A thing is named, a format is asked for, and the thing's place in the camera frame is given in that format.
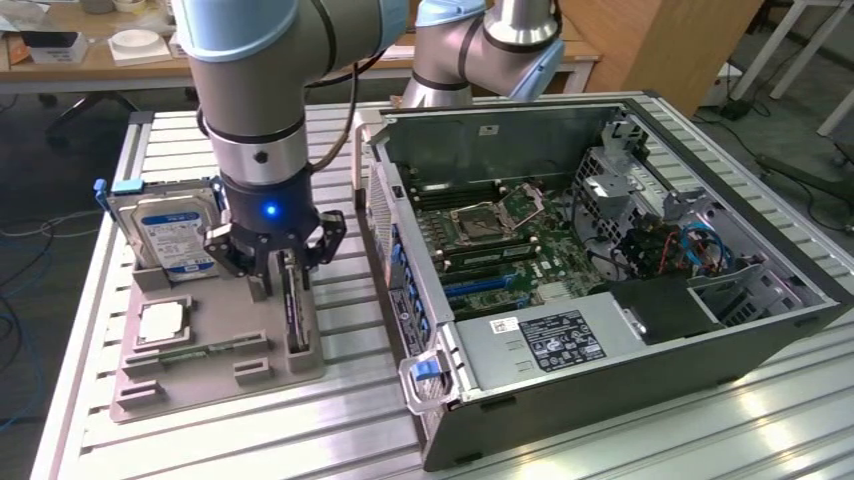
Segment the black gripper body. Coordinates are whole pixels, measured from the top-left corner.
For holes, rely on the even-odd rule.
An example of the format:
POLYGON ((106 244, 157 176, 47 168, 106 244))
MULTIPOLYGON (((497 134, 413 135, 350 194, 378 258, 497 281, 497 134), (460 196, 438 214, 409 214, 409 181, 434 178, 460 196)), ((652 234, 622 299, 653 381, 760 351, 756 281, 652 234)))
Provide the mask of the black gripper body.
POLYGON ((309 168, 276 184, 243 184, 226 174, 222 183, 233 233, 241 241, 253 243, 266 237, 274 246, 306 243, 320 226, 309 168))

